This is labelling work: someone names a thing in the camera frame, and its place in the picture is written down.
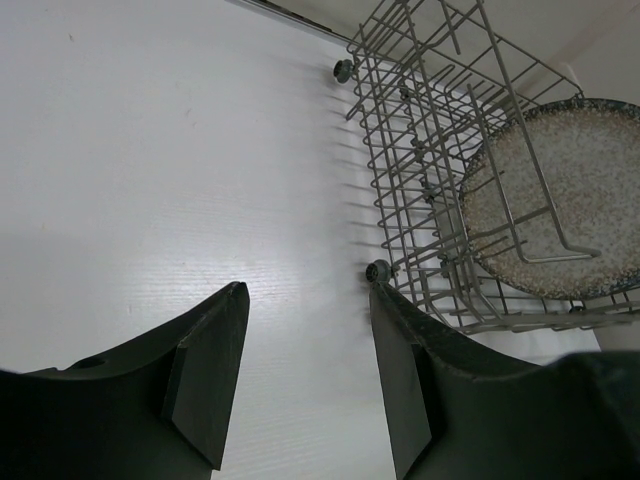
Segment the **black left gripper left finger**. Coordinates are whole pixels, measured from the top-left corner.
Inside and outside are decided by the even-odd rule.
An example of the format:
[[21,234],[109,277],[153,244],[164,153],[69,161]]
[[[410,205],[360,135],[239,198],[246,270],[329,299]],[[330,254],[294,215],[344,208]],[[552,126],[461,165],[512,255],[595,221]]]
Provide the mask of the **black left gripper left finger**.
[[5,479],[208,479],[221,468],[250,297],[233,282],[70,367],[1,374]]

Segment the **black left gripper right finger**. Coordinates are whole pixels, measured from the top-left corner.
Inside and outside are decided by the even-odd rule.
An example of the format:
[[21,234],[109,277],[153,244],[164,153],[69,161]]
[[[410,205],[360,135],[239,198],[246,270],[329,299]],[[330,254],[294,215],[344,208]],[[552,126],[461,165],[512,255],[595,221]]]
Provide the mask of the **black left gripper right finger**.
[[539,366],[370,291],[400,479],[635,479],[639,356],[582,352]]

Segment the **speckled brown round plate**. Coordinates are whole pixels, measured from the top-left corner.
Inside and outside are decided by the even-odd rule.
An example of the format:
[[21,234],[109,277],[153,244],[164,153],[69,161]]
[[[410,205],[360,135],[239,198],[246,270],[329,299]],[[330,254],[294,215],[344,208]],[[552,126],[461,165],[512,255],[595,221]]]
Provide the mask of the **speckled brown round plate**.
[[460,187],[479,265],[535,296],[590,300],[639,284],[639,108],[576,98],[488,135]]

